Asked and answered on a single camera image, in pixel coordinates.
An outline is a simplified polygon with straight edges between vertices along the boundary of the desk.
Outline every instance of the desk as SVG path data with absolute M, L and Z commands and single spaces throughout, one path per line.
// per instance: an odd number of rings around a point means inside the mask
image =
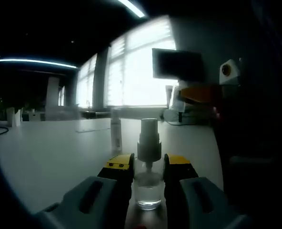
M 137 153 L 141 121 L 122 119 L 123 153 Z M 31 213 L 61 202 L 63 195 L 96 176 L 111 157 L 110 119 L 22 122 L 0 135 L 0 166 L 10 186 Z M 200 177 L 223 189 L 222 166 L 208 126 L 159 123 L 162 154 L 185 156 Z

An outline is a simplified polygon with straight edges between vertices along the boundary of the ceiling light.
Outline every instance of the ceiling light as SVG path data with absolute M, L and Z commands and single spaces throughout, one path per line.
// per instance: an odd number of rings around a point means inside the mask
M 118 0 L 121 2 L 124 6 L 126 6 L 128 9 L 130 9 L 132 12 L 134 12 L 139 18 L 144 17 L 144 13 L 142 13 L 141 10 L 139 10 L 135 5 L 133 5 L 130 1 L 128 0 Z
M 0 59 L 0 62 L 34 62 L 34 63 L 45 63 L 45 64 L 52 64 L 67 68 L 76 68 L 76 66 L 63 64 L 63 63 L 54 63 L 54 62 L 48 62 L 48 61 L 37 61 L 37 60 L 27 60 L 27 59 Z

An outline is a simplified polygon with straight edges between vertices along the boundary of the window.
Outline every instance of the window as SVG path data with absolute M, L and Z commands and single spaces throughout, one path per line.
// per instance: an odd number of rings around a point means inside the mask
M 176 80 L 153 78 L 152 48 L 175 50 L 168 17 L 150 21 L 111 44 L 105 105 L 165 106 L 166 86 Z
M 64 106 L 65 100 L 65 87 L 62 87 L 59 91 L 59 106 Z
M 94 69 L 97 54 L 90 58 L 80 69 L 76 87 L 76 104 L 79 107 L 92 107 Z

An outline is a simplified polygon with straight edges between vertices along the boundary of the water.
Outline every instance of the water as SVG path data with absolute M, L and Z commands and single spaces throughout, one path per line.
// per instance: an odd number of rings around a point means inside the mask
M 134 189 L 136 203 L 143 210 L 153 210 L 160 205 L 162 194 L 162 175 L 143 172 L 135 175 Z

